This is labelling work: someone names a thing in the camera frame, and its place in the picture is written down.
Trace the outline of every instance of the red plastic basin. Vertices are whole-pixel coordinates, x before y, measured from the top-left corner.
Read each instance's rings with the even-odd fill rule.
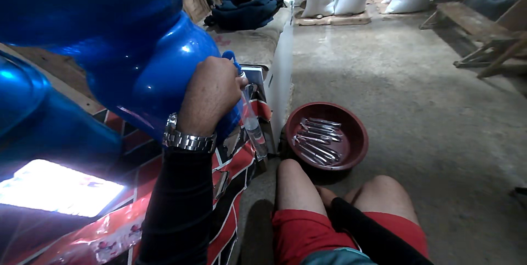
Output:
[[[315,164],[302,155],[297,147],[293,146],[293,136],[301,130],[302,118],[319,118],[342,123],[340,127],[343,134],[342,142],[332,142],[328,147],[340,153],[340,161],[331,166]],[[332,103],[308,103],[295,109],[286,123],[286,137],[289,147],[305,163],[322,170],[347,170],[360,163],[368,152],[368,134],[362,122],[352,112]]]

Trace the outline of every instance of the knee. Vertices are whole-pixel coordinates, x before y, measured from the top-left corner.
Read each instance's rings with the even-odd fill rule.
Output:
[[[287,173],[295,173],[297,171],[303,171],[300,164],[293,159],[286,159],[280,162],[277,173],[278,175],[283,175]]]
[[[397,180],[387,175],[378,175],[374,177],[373,179],[367,181],[364,184],[363,188],[371,188],[373,190],[379,190],[379,191],[380,190],[382,191],[404,190],[403,186],[401,186],[401,184],[399,184]]]

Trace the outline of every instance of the metallic blue balloon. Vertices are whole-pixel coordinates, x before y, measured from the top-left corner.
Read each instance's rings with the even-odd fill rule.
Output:
[[[104,173],[120,134],[57,92],[36,69],[0,51],[0,181],[33,159]]]
[[[0,41],[73,56],[97,100],[161,140],[198,62],[220,56],[182,0],[3,0]],[[238,124],[233,110],[219,140]]]

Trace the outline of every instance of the person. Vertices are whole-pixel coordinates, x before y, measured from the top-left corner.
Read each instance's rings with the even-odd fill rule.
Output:
[[[197,65],[176,117],[178,136],[214,138],[218,121],[247,85],[237,74],[224,58]],[[138,265],[207,264],[214,149],[177,145],[165,151]],[[431,264],[410,197],[390,177],[377,176],[341,199],[315,187],[296,161],[285,160],[277,170],[275,207],[276,264]]]

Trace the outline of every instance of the dark clothing pile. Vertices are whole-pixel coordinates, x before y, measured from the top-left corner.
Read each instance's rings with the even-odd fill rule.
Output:
[[[222,0],[205,24],[226,30],[257,29],[267,25],[283,4],[284,0]]]

